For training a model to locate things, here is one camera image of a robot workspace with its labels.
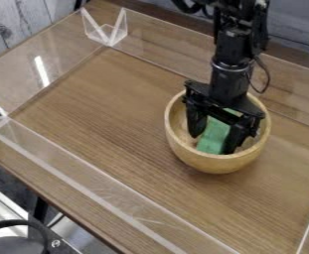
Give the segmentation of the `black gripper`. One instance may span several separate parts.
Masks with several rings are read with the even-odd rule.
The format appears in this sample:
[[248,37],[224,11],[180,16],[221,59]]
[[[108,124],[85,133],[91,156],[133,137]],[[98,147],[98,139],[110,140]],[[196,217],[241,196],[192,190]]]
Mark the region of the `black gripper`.
[[197,138],[208,126],[208,116],[232,126],[225,140],[224,153],[233,154],[248,136],[255,137],[260,121],[266,118],[263,110],[248,98],[252,64],[227,66],[213,62],[209,84],[196,80],[185,82],[188,129]]

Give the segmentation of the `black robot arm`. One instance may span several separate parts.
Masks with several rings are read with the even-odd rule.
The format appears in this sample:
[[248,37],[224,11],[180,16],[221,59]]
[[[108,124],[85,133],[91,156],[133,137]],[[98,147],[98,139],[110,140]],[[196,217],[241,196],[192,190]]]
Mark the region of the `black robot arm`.
[[213,20],[216,53],[209,83],[185,82],[188,131],[192,137],[212,138],[219,155],[229,155],[247,138],[257,135],[266,118],[248,98],[253,67],[268,44],[270,0],[172,0],[187,14],[204,12]]

